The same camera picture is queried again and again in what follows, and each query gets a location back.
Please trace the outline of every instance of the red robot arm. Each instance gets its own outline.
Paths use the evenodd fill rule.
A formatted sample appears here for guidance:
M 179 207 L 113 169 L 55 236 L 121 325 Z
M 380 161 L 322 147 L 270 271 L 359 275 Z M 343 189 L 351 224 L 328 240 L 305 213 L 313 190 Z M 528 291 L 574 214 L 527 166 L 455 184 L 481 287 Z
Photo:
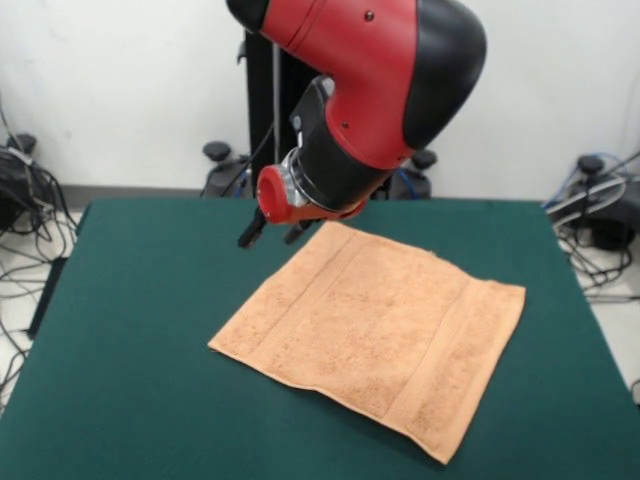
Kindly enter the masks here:
M 357 213 L 450 122 L 485 61 L 482 25 L 455 0 L 227 4 L 247 29 L 326 76 L 312 82 L 291 115 L 299 147 L 258 180 L 270 223 Z

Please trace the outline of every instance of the green table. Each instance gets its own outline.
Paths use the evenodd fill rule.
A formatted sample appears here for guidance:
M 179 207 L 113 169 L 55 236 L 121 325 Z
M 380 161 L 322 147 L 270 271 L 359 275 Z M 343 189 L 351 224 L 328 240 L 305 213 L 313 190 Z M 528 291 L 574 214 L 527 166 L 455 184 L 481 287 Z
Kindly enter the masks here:
M 235 241 L 252 202 L 92 205 L 0 420 L 0 479 L 640 478 L 640 415 L 531 203 L 369 206 L 350 222 L 525 285 L 524 316 L 447 468 L 207 341 L 293 253 Z

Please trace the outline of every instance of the table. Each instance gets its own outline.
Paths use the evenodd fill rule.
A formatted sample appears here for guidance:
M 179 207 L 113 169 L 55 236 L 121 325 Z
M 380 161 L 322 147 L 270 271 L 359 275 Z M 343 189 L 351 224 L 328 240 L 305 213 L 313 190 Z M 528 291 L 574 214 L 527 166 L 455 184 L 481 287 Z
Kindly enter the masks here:
M 319 394 L 207 349 L 295 250 L 277 227 L 237 249 L 253 208 L 91 206 L 0 421 L 0 478 L 638 478 L 640 415 L 537 205 L 385 202 L 349 222 L 528 289 L 446 468 Z

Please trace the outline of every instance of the black cable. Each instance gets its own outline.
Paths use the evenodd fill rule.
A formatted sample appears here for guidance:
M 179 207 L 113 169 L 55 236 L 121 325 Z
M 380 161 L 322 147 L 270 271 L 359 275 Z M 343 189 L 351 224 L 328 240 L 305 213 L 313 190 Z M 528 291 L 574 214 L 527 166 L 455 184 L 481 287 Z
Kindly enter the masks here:
M 3 249 L 3 250 L 6 250 L 7 252 L 11 252 L 11 253 L 13 253 L 15 255 L 28 258 L 30 260 L 35 260 L 35 261 L 40 261 L 41 260 L 39 257 L 36 257 L 35 255 L 31 255 L 29 253 L 21 252 L 20 250 L 16 250 L 14 248 L 7 247 L 6 245 L 2 245 L 1 243 L 0 243 L 0 248 Z
M 49 262 L 40 261 L 38 263 L 33 263 L 31 265 L 21 265 L 19 267 L 14 267 L 14 268 L 11 268 L 9 270 L 5 270 L 2 273 L 2 275 L 0 275 L 0 281 L 4 280 L 7 277 L 11 277 L 11 275 L 13 275 L 16 272 L 22 272 L 24 270 L 30 270 L 32 268 L 37 268 L 37 267 L 41 267 L 43 265 L 48 265 L 48 264 L 49 264 Z
M 27 331 L 24 328 L 18 328 L 16 330 L 9 330 L 9 333 L 27 333 Z M 5 333 L 1 332 L 0 333 L 0 337 L 4 337 Z
M 618 170 L 620 170 L 621 168 L 625 168 L 627 165 L 629 165 L 630 163 L 633 163 L 634 161 L 640 159 L 640 152 L 636 152 L 633 155 L 631 155 L 629 158 L 627 158 L 625 161 L 623 161 L 622 163 L 619 163 L 618 165 L 611 167 L 609 170 L 607 170 L 604 175 L 609 175 L 611 173 L 617 172 Z
M 13 134 L 13 131 L 9 127 L 9 122 L 7 122 L 7 117 L 4 114 L 4 106 L 2 104 L 2 92 L 1 91 L 0 91 L 0 118 L 2 118 L 2 124 L 4 125 L 4 129 L 9 134 L 9 137 L 12 138 L 16 142 L 16 145 L 18 146 L 18 150 L 20 150 L 21 152 L 24 152 L 24 147 L 22 146 L 22 143 L 20 142 L 20 139 L 16 135 Z
M 40 293 L 43 290 L 44 290 L 44 288 L 37 288 L 35 290 L 26 289 L 24 292 L 16 293 L 15 295 L 0 295 L 0 300 L 16 300 L 18 298 L 24 298 L 24 297 L 27 297 L 29 295 L 35 295 L 36 293 Z
M 15 348 L 20 355 L 22 355 L 23 357 L 26 357 L 24 350 L 20 348 L 20 345 L 18 345 L 18 343 L 11 336 L 11 333 L 9 333 L 9 330 L 7 330 L 7 328 L 4 326 L 4 322 L 2 321 L 2 316 L 0 316 L 0 330 L 2 330 L 2 333 L 4 333 L 4 335 L 7 337 L 7 340 L 9 340 L 9 343 L 13 345 L 13 348 Z
M 222 194 L 220 195 L 220 197 L 224 197 L 226 196 L 231 189 L 233 188 L 233 186 L 236 184 L 236 182 L 240 179 L 240 177 L 242 177 L 242 175 L 244 175 L 247 170 L 249 169 L 249 167 L 251 166 L 251 164 L 253 163 L 253 161 L 256 159 L 256 157 L 260 154 L 260 152 L 264 149 L 264 146 L 267 144 L 267 142 L 269 141 L 269 139 L 271 138 L 271 135 L 273 134 L 273 123 L 271 124 L 271 126 L 269 127 L 269 130 L 267 130 L 267 133 L 265 133 L 264 138 L 262 139 L 262 141 L 260 142 L 260 145 L 258 145 L 258 148 L 256 148 L 255 152 L 253 152 L 251 154 L 251 157 L 247 160 L 247 164 L 238 172 L 238 174 L 233 177 L 233 180 L 231 180 L 231 182 L 229 182 L 229 184 L 227 185 L 227 187 L 224 189 L 224 191 L 222 192 Z M 202 191 L 200 192 L 200 197 L 204 197 L 204 194 L 207 191 L 207 186 L 209 186 L 209 181 L 211 180 L 211 176 L 215 173 L 215 170 L 213 170 L 207 177 L 207 183 L 205 184 L 204 188 L 202 189 Z

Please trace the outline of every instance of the cable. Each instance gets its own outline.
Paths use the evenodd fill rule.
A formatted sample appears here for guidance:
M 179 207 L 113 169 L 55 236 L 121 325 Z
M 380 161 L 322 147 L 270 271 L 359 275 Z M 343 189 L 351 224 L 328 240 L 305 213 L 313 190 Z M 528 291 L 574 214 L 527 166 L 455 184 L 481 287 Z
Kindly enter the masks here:
M 3 250 L 6 250 L 7 252 L 11 252 L 11 253 L 13 253 L 15 255 L 19 255 L 21 257 L 29 258 L 31 260 L 35 260 L 35 261 L 40 261 L 41 260 L 39 257 L 36 257 L 35 255 L 31 255 L 31 254 L 28 254 L 28 253 L 21 252 L 19 250 L 13 249 L 11 247 L 7 247 L 6 245 L 2 245 L 1 243 L 0 243 L 0 248 L 3 249 Z
M 614 203 L 616 203 L 618 200 L 620 200 L 622 197 L 624 197 L 624 194 L 627 191 L 627 184 L 626 183 L 622 183 L 620 184 L 620 189 L 618 191 L 618 193 L 616 195 L 613 195 L 610 199 L 595 205 L 593 207 L 587 208 L 586 211 L 584 212 L 577 212 L 574 213 L 572 215 L 567 215 L 566 217 L 558 220 L 557 222 L 555 222 L 553 224 L 554 228 L 559 228 L 569 222 L 572 222 L 574 220 L 577 220 L 579 218 L 585 218 L 585 215 L 591 215 L 593 213 L 599 212 L 600 210 L 604 210 L 607 207 L 610 207 L 611 205 L 613 205 Z
M 411 185 L 411 180 L 409 180 L 409 177 L 407 176 L 407 174 L 401 168 L 396 170 L 396 172 L 398 173 L 398 176 L 402 180 L 402 183 L 404 183 L 407 189 L 409 189 L 409 195 L 411 196 L 411 200 L 417 200 L 418 195 L 416 194 L 416 191 L 413 188 L 413 185 Z
M 609 169 L 608 171 L 605 172 L 605 175 L 611 174 L 611 173 L 615 173 L 618 170 L 620 170 L 621 168 L 627 168 L 627 166 L 630 163 L 635 162 L 636 160 L 640 159 L 640 152 L 636 152 L 633 155 L 631 155 L 628 159 L 626 159 L 624 162 L 620 163 L 619 165 Z
M 263 139 L 260 141 L 260 144 L 258 145 L 258 148 L 256 148 L 255 152 L 253 152 L 251 154 L 251 157 L 247 160 L 247 164 L 238 172 L 237 175 L 235 175 L 233 177 L 233 180 L 231 180 L 231 182 L 229 182 L 229 184 L 226 186 L 226 188 L 224 189 L 222 194 L 220 194 L 220 197 L 225 197 L 231 191 L 231 189 L 236 184 L 236 182 L 240 179 L 240 177 L 242 177 L 244 174 L 247 173 L 247 170 L 251 167 L 251 164 L 253 163 L 253 161 L 260 154 L 260 152 L 264 149 L 265 145 L 267 144 L 267 142 L 271 138 L 271 135 L 273 134 L 273 130 L 274 130 L 274 126 L 273 126 L 273 123 L 272 123 L 271 126 L 269 127 L 269 130 L 267 130 L 267 133 L 265 133 Z M 209 185 L 209 181 L 211 180 L 211 176 L 213 175 L 213 173 L 215 173 L 215 169 L 207 177 L 207 183 L 205 184 L 204 188 L 200 192 L 200 198 L 204 197 L 204 194 L 207 191 L 207 186 Z
M 567 179 L 564 181 L 564 183 L 560 186 L 560 188 L 555 193 L 555 195 L 551 197 L 549 201 L 547 201 L 542 205 L 542 208 L 546 210 L 547 208 L 552 207 L 554 205 L 554 202 L 556 202 L 560 198 L 560 195 L 562 195 L 562 193 L 567 189 L 567 187 L 569 186 L 569 183 L 571 182 L 573 177 L 575 177 L 576 173 L 578 173 L 577 165 L 573 168 L 573 170 L 571 171 Z
M 24 147 L 22 146 L 22 143 L 20 142 L 20 139 L 13 134 L 13 131 L 11 130 L 11 127 L 9 127 L 9 122 L 7 122 L 7 117 L 4 114 L 4 106 L 2 104 L 2 91 L 0 90 L 0 118 L 2 118 L 2 124 L 4 125 L 5 130 L 7 131 L 7 134 L 9 135 L 10 138 L 12 138 L 15 142 L 16 145 L 18 145 L 18 148 L 20 149 L 20 151 L 24 152 Z
M 583 198 L 585 198 L 587 195 L 594 195 L 596 193 L 600 193 L 604 190 L 608 190 L 610 188 L 613 187 L 617 187 L 619 185 L 622 184 L 626 184 L 626 183 L 636 183 L 636 182 L 640 182 L 640 176 L 637 177 L 631 177 L 631 178 L 616 178 L 614 180 L 608 180 L 606 182 L 602 182 L 599 183 L 598 185 L 596 185 L 593 188 L 590 188 L 588 193 L 587 192 L 580 192 L 577 193 L 571 197 L 569 197 L 567 200 L 558 203 L 557 205 L 554 205 L 551 208 L 546 209 L 548 214 L 551 213 L 556 213 L 559 210 L 562 210 L 570 205 L 573 205 L 576 202 L 579 202 L 580 200 L 582 200 Z
M 611 154 L 611 153 L 607 153 L 607 152 L 595 152 L 595 153 L 591 153 L 590 156 L 594 156 L 594 157 L 600 157 L 600 158 L 606 158 L 609 160 L 613 160 L 616 165 L 617 168 L 622 168 L 624 170 L 625 173 L 629 173 L 629 171 L 627 170 L 627 166 L 624 164 L 624 162 L 622 160 L 620 160 L 619 157 Z

